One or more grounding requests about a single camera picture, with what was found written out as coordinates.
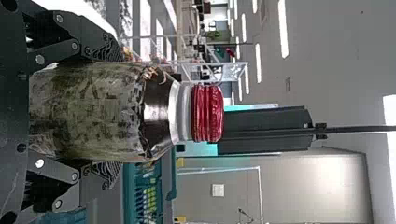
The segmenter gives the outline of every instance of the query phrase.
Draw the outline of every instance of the black metal bracket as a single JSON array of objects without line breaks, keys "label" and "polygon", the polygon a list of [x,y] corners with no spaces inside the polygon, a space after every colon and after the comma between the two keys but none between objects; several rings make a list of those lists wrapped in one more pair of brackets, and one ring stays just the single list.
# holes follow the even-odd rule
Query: black metal bracket
[{"label": "black metal bracket", "polygon": [[30,71],[33,73],[79,53],[80,44],[78,41],[69,39],[41,49],[30,50],[27,54],[27,61],[30,64]]},{"label": "black metal bracket", "polygon": [[35,174],[59,180],[61,182],[74,185],[78,182],[79,171],[64,165],[60,162],[51,160],[45,155],[29,150],[28,171]]}]

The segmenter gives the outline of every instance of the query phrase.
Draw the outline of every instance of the black panel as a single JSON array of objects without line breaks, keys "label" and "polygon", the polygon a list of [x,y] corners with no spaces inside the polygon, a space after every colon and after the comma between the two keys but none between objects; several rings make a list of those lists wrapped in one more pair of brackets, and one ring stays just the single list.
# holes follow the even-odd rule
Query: black panel
[{"label": "black panel", "polygon": [[228,155],[307,150],[314,136],[311,133],[301,136],[286,136],[282,133],[270,137],[265,137],[265,133],[312,126],[311,116],[303,106],[226,112],[224,135],[218,142],[218,153]]}]

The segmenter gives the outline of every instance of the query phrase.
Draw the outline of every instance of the metal band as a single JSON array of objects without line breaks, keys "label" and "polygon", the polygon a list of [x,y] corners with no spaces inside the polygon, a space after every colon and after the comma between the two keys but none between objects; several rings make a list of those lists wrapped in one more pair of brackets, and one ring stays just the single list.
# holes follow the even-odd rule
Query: metal band
[{"label": "metal band", "polygon": [[177,100],[179,98],[180,84],[174,81],[169,91],[169,104],[168,104],[168,120],[169,132],[171,134],[172,143],[175,145],[180,141],[177,128]]}]

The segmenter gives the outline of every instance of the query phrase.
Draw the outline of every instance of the jar lid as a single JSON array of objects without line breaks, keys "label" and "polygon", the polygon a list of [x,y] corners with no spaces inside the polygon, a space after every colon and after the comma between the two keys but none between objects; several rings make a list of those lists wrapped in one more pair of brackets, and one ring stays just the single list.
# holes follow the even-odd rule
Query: jar lid
[{"label": "jar lid", "polygon": [[194,142],[218,142],[224,129],[224,99],[218,86],[192,88],[191,134]]}]

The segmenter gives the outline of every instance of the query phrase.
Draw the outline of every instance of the bolt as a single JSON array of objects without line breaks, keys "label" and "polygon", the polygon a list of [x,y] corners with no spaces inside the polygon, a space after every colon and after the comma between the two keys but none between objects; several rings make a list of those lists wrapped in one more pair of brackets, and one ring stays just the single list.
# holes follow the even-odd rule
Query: bolt
[{"label": "bolt", "polygon": [[37,160],[37,161],[35,162],[35,167],[37,167],[37,169],[40,169],[40,168],[42,168],[43,166],[44,166],[44,160],[40,159],[40,160]]},{"label": "bolt", "polygon": [[59,208],[61,208],[61,206],[62,206],[62,201],[61,200],[56,201],[55,208],[59,209]]},{"label": "bolt", "polygon": [[91,56],[91,49],[90,49],[89,47],[85,48],[85,53],[86,53],[88,56]]},{"label": "bolt", "polygon": [[35,56],[35,61],[38,64],[43,65],[46,62],[46,59],[43,57],[43,55],[38,54],[37,56]]},{"label": "bolt", "polygon": [[76,43],[73,43],[73,44],[72,44],[72,49],[73,49],[73,50],[76,50],[77,48],[78,48],[77,44],[76,44]]},{"label": "bolt", "polygon": [[104,33],[104,34],[103,34],[103,39],[104,39],[105,41],[108,41],[108,34]]},{"label": "bolt", "polygon": [[77,173],[73,173],[72,174],[72,180],[75,181],[77,180],[78,174]]},{"label": "bolt", "polygon": [[56,21],[64,22],[64,18],[61,15],[56,15]]},{"label": "bolt", "polygon": [[85,176],[90,174],[90,168],[89,167],[85,167],[84,171],[82,172]]},{"label": "bolt", "polygon": [[20,143],[20,144],[17,146],[17,151],[18,151],[19,153],[23,153],[24,151],[26,151],[26,145],[25,145],[24,143]]},{"label": "bolt", "polygon": [[102,190],[108,190],[108,183],[107,182],[103,183]]}]

